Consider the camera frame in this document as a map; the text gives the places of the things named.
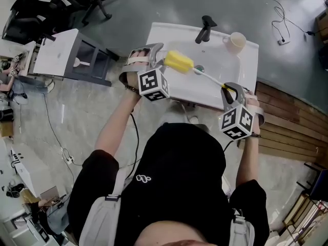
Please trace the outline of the cream plastic cup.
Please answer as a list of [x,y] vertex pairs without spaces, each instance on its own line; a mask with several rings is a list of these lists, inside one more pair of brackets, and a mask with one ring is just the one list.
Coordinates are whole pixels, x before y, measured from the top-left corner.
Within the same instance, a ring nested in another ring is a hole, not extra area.
[[243,34],[233,32],[230,36],[223,37],[222,42],[229,53],[238,55],[245,47],[247,40]]

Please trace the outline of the yellow sponge brush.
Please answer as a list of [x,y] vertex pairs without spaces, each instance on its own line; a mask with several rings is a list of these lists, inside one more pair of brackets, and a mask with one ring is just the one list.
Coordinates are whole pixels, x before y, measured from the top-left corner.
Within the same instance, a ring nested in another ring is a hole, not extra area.
[[194,62],[192,59],[188,58],[187,56],[181,54],[180,52],[177,52],[177,56],[176,56],[176,60],[177,60],[177,64],[174,67],[171,67],[173,70],[182,73],[182,74],[186,74],[189,71],[194,71],[196,74],[198,75],[203,75],[206,78],[208,78],[209,80],[211,80],[212,82],[214,82],[215,84],[219,85],[221,88],[225,87],[225,84],[219,82],[217,79],[211,77],[210,75],[207,75],[205,73],[202,73],[200,71],[198,71],[197,69],[195,69],[194,66]]

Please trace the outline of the wooden plank platform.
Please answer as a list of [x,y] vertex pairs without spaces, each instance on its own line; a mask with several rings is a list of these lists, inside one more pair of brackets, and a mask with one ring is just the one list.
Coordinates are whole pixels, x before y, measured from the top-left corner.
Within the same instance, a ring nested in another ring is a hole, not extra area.
[[255,94],[265,116],[259,152],[328,168],[328,114],[261,82]]

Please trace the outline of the person's right forearm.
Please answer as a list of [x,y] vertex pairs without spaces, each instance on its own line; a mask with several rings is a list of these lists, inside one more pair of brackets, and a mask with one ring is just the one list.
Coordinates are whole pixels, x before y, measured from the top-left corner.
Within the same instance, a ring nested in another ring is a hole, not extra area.
[[258,180],[258,158],[259,158],[259,138],[248,137],[239,164],[236,187],[249,182]]

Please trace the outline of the small cardboard box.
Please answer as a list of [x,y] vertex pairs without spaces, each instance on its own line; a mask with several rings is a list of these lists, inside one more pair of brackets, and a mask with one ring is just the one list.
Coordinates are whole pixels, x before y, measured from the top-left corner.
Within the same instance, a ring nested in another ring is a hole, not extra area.
[[323,43],[328,44],[328,8],[316,17],[316,23],[318,26],[317,33],[320,34]]

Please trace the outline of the white side table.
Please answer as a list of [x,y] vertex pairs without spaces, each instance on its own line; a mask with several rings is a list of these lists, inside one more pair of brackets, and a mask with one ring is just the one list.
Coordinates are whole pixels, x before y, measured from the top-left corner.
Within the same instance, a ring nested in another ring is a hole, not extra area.
[[[73,67],[75,58],[90,66]],[[34,75],[48,75],[86,81],[110,87],[107,73],[120,59],[114,52],[83,35],[78,29],[45,37],[40,44]]]

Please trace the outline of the person's left forearm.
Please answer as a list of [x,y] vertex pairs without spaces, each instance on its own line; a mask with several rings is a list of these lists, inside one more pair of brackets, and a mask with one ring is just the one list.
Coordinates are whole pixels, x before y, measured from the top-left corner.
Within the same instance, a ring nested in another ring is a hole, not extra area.
[[141,99],[141,96],[130,89],[126,89],[120,103],[111,114],[110,118],[102,128],[95,150],[103,150],[114,156],[121,144],[130,113]]

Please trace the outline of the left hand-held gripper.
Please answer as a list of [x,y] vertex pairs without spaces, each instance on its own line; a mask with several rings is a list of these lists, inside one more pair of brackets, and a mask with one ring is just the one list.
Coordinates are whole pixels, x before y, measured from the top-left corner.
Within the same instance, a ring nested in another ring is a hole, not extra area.
[[165,78],[164,74],[161,74],[160,71],[155,68],[157,65],[157,53],[163,48],[163,46],[163,43],[154,43],[135,49],[150,50],[148,60],[149,65],[127,65],[128,57],[125,65],[122,68],[122,72],[119,75],[119,81],[127,89],[134,91],[149,101],[158,101],[160,99],[170,97],[169,83],[167,79]]

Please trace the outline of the person's grey trousers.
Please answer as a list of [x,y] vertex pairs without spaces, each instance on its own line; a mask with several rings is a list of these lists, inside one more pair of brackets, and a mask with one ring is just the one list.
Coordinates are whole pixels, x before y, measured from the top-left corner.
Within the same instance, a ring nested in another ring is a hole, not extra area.
[[[199,114],[200,114],[200,109],[195,105],[186,104],[180,101],[172,101],[170,102],[168,108],[166,109],[161,119],[159,120],[159,126],[162,126],[165,123],[191,124],[189,122],[189,118],[191,116],[198,117]],[[195,126],[207,133],[210,133],[210,129],[208,128],[208,126],[202,124],[201,122],[199,122],[199,124]]]

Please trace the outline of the clear drinking glass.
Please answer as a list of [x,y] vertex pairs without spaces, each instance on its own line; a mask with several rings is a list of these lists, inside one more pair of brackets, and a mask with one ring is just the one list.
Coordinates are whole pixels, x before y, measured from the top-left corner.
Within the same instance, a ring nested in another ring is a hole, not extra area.
[[167,68],[174,67],[177,64],[176,60],[177,52],[174,50],[160,51],[156,55],[156,66],[155,68],[164,74]]

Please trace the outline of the white desk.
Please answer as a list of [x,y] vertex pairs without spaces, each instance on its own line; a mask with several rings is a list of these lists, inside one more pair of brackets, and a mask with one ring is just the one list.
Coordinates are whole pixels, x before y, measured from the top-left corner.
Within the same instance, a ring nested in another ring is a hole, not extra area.
[[35,197],[39,196],[33,187],[31,169],[28,169],[31,151],[23,143],[6,143],[4,138],[0,138],[0,191],[6,192],[9,185],[22,183]]

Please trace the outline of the black sink faucet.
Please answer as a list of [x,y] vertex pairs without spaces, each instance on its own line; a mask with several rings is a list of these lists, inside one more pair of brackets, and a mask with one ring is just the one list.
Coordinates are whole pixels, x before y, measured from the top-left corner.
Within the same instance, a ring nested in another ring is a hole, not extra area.
[[213,21],[213,19],[208,16],[204,15],[202,17],[203,28],[197,35],[195,39],[195,43],[200,44],[201,42],[208,42],[210,40],[211,29],[213,27],[217,27],[217,24]]

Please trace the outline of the wooden shelf rack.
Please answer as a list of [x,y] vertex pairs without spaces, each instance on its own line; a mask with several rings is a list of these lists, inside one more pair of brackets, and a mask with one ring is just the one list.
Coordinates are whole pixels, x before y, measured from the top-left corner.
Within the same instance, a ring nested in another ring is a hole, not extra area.
[[301,194],[282,222],[285,228],[282,246],[302,246],[327,214],[327,202]]

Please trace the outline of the white sink basin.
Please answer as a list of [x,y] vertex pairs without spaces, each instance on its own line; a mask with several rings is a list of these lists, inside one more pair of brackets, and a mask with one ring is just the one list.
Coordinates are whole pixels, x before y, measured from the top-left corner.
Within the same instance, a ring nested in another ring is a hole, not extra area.
[[243,50],[234,55],[225,45],[229,35],[211,31],[208,42],[197,44],[195,38],[200,31],[199,27],[153,23],[147,44],[163,43],[157,58],[165,57],[168,51],[178,51],[193,60],[195,67],[201,67],[204,71],[204,75],[194,71],[182,74],[166,68],[164,76],[169,84],[171,99],[222,110],[221,88],[208,76],[221,83],[234,82],[254,91],[259,46],[247,41]]

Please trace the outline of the person's right hand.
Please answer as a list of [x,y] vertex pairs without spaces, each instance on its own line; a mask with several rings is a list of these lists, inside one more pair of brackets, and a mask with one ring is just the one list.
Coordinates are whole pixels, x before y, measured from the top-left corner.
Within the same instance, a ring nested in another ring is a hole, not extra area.
[[[258,102],[257,96],[255,96],[252,91],[246,92],[245,95],[247,97],[248,108],[250,106],[257,107],[257,109],[260,108],[260,104]],[[260,118],[257,113],[254,113],[253,117],[254,117],[253,118],[253,133],[259,135],[260,134]]]

